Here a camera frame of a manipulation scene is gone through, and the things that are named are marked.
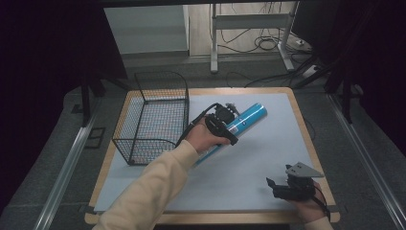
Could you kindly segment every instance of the table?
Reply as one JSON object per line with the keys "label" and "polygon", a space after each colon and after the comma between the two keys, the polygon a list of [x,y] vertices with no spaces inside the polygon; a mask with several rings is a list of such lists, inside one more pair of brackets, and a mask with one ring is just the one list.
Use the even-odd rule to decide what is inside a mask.
{"label": "table", "polygon": [[[299,2],[296,1],[289,13],[276,14],[242,14],[242,15],[216,15],[215,4],[212,12],[212,31],[217,30],[237,30],[237,29],[271,29],[284,28],[283,37],[278,41],[278,50],[281,54],[284,66],[288,72],[295,70],[289,55],[286,52],[286,42],[290,35],[290,30],[295,19]],[[217,36],[212,35],[211,67],[212,73],[218,72]]]}
{"label": "table", "polygon": [[[320,164],[316,150],[313,147],[310,136],[307,132],[305,121],[302,117],[298,104],[295,100],[291,89],[285,87],[276,88],[214,88],[214,89],[190,89],[190,95],[243,95],[243,94],[272,94],[284,93],[288,96],[290,105],[295,114],[298,126],[303,135],[305,146],[308,150],[310,159],[314,169],[323,173],[323,168]],[[113,159],[115,146],[110,142],[109,148],[105,155],[101,172],[92,194],[89,206],[94,207],[98,200],[104,180],[107,177],[109,166]],[[334,206],[335,200],[328,186],[327,180],[322,178],[320,181],[322,190],[327,199],[327,205]],[[89,224],[95,224],[99,219],[99,215],[86,214],[85,221]],[[338,212],[331,213],[331,221],[337,222],[340,219]],[[296,212],[229,212],[229,213],[164,213],[158,221],[158,224],[250,224],[250,223],[292,223],[300,222]]]}

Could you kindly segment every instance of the black curtain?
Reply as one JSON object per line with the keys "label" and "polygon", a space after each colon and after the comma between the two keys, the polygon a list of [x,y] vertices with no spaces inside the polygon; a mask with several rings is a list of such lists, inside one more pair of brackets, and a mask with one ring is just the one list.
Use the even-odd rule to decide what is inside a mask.
{"label": "black curtain", "polygon": [[359,84],[364,91],[361,105],[406,155],[403,140],[406,130],[406,1],[340,0],[328,49],[320,55],[325,63],[339,57],[354,33],[356,22],[370,4],[376,8],[350,56],[346,57],[345,62],[350,63],[347,74],[352,83]]}
{"label": "black curtain", "polygon": [[64,96],[80,86],[80,76],[126,78],[103,8],[39,2],[0,2],[2,210],[53,131]]}

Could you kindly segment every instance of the cable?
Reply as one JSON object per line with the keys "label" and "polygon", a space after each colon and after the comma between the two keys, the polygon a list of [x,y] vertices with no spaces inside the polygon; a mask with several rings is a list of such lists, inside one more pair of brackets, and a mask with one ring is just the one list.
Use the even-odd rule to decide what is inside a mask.
{"label": "cable", "polygon": [[267,4],[268,4],[267,2],[264,2],[264,3],[263,3],[263,7],[261,7],[261,8],[259,9],[259,12],[258,12],[258,13],[261,13],[262,10],[263,10],[263,13],[265,13],[265,11],[266,11],[266,5],[267,5]]}
{"label": "cable", "polygon": [[293,33],[293,32],[290,32],[290,34],[293,35],[293,36],[296,36],[297,38],[299,38],[299,37],[298,37],[295,33]]}
{"label": "cable", "polygon": [[247,79],[247,80],[249,80],[249,81],[253,81],[253,79],[250,79],[250,78],[248,78],[247,76],[242,75],[242,74],[240,74],[240,73],[237,73],[237,72],[228,72],[228,73],[226,74],[226,84],[227,84],[227,86],[229,86],[230,88],[233,88],[233,86],[231,86],[230,83],[228,82],[228,77],[229,77],[231,74],[236,74],[236,75],[239,75],[239,76],[244,77],[245,79]]}
{"label": "cable", "polygon": [[223,41],[228,44],[234,40],[236,40],[237,38],[239,38],[241,35],[244,35],[245,33],[247,33],[248,31],[251,31],[251,29],[247,29],[244,32],[242,32],[241,34],[237,35],[236,37],[234,37],[233,39],[226,41],[226,39],[224,38],[224,34],[223,34],[223,30],[221,30],[221,37],[223,38]]}
{"label": "cable", "polygon": [[294,58],[295,55],[300,55],[300,54],[296,54],[296,53],[290,54],[290,59],[293,60],[294,62],[298,63],[298,64],[302,64],[303,61],[298,61],[298,60],[296,60],[296,59]]}
{"label": "cable", "polygon": [[234,13],[237,14],[236,10],[234,9],[234,3],[231,4],[231,9],[233,9]]}
{"label": "cable", "polygon": [[223,45],[217,45],[217,46],[218,46],[218,47],[223,47],[223,48],[226,48],[226,49],[229,49],[229,50],[232,50],[232,51],[237,52],[237,53],[242,53],[242,54],[244,54],[244,53],[251,53],[251,52],[253,52],[253,51],[255,51],[255,50],[257,50],[257,49],[259,48],[259,46],[257,46],[256,48],[254,48],[254,49],[252,49],[252,50],[239,51],[239,50],[235,50],[235,49],[233,49],[233,48],[230,48],[230,47],[228,47],[228,46],[223,46]]}
{"label": "cable", "polygon": [[186,136],[188,136],[188,134],[192,130],[192,128],[194,128],[197,125],[197,123],[206,115],[206,113],[210,109],[212,109],[212,108],[214,108],[216,106],[222,106],[222,105],[219,104],[219,103],[214,103],[214,104],[210,105],[203,112],[201,112],[193,121],[191,121],[189,123],[189,125],[186,127],[185,131],[183,131],[182,135],[179,137],[179,140],[177,141],[175,146],[178,147],[180,145],[180,143],[182,142],[182,140],[185,139]]}
{"label": "cable", "polygon": [[212,36],[212,4],[209,4],[209,35],[210,35],[210,39],[213,40],[213,36]]}
{"label": "cable", "polygon": [[274,6],[275,6],[275,2],[270,2],[268,13],[273,12]]}
{"label": "cable", "polygon": [[[263,36],[263,31],[264,31],[264,29],[260,30],[259,37],[257,37],[254,40],[254,44],[256,46],[259,46],[263,51],[272,51],[273,49],[275,49],[278,46],[278,43],[275,41],[273,36]],[[274,46],[272,48],[264,48],[261,46],[261,44],[263,42],[273,42]]]}
{"label": "cable", "polygon": [[316,186],[313,185],[312,187],[315,188],[316,190],[318,190],[318,191],[320,192],[320,194],[321,194],[322,197],[323,197],[324,202],[321,201],[320,199],[318,199],[316,196],[312,197],[311,199],[312,199],[314,202],[316,202],[316,203],[322,208],[323,212],[326,214],[326,216],[327,216],[327,218],[328,218],[328,221],[330,221],[330,220],[331,220],[331,213],[330,213],[330,211],[329,211],[329,209],[328,209],[328,207],[327,207],[327,201],[326,201],[325,195],[323,194],[322,190],[320,190],[320,189],[317,188]]}
{"label": "cable", "polygon": [[270,76],[270,77],[265,77],[262,79],[257,79],[257,80],[253,80],[247,84],[244,85],[244,88],[248,87],[249,85],[259,82],[259,81],[265,81],[265,80],[269,80],[269,79],[274,79],[274,80],[270,80],[270,81],[277,81],[277,80],[283,80],[284,78],[288,78],[292,73],[289,74],[282,74],[282,75],[275,75],[275,76]]}
{"label": "cable", "polygon": [[316,60],[317,55],[313,54],[311,57],[309,57],[307,60],[305,60],[295,71],[295,75],[290,79],[289,84],[287,85],[287,87],[291,88],[292,85],[292,81],[301,75],[301,71],[308,66],[309,64],[311,64],[314,60]]}
{"label": "cable", "polygon": [[[278,13],[281,13],[282,2],[280,2],[280,10]],[[281,28],[278,28],[278,41],[281,41]]]}

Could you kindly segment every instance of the hand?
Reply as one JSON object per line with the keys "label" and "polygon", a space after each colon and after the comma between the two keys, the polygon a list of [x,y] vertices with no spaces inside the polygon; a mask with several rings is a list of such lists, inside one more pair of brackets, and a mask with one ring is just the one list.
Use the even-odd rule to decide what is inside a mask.
{"label": "hand", "polygon": [[230,145],[230,140],[225,137],[217,137],[212,135],[205,125],[205,119],[202,118],[189,132],[185,140],[187,140],[197,153],[202,153],[214,145]]}
{"label": "hand", "polygon": [[[316,181],[314,181],[314,186],[321,191],[320,184],[317,183]],[[324,197],[319,190],[316,189],[315,197],[324,202]],[[295,205],[295,207],[299,212],[299,216],[302,218],[304,223],[309,223],[326,216],[322,208],[311,199],[307,201],[295,201],[295,200],[287,200],[287,201]]]}

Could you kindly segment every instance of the wire basket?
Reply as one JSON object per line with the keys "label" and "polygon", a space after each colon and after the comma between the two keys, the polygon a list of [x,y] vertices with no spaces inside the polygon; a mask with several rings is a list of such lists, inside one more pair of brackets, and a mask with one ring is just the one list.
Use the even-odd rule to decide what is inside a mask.
{"label": "wire basket", "polygon": [[187,127],[189,90],[177,73],[134,76],[138,89],[127,93],[113,143],[128,165],[147,165],[172,150]]}

